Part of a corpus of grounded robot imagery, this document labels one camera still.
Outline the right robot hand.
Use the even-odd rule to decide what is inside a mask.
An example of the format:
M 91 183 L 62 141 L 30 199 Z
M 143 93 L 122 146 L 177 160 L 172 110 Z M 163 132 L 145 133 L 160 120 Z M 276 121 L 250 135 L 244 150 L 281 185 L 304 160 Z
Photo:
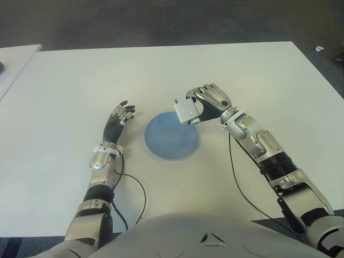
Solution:
M 219 118 L 231 106 L 229 97 L 215 84 L 189 90 L 186 94 L 186 99 L 188 98 L 194 103 L 199 101 L 203 107 L 201 114 L 188 121 L 188 125 Z

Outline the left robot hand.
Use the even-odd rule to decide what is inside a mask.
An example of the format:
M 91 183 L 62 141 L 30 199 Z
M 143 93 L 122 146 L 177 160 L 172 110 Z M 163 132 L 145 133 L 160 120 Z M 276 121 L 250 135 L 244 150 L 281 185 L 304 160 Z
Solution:
M 122 101 L 111 112 L 103 131 L 103 142 L 116 144 L 120 138 L 124 126 L 134 118 L 135 105 L 128 105 L 128 101 Z

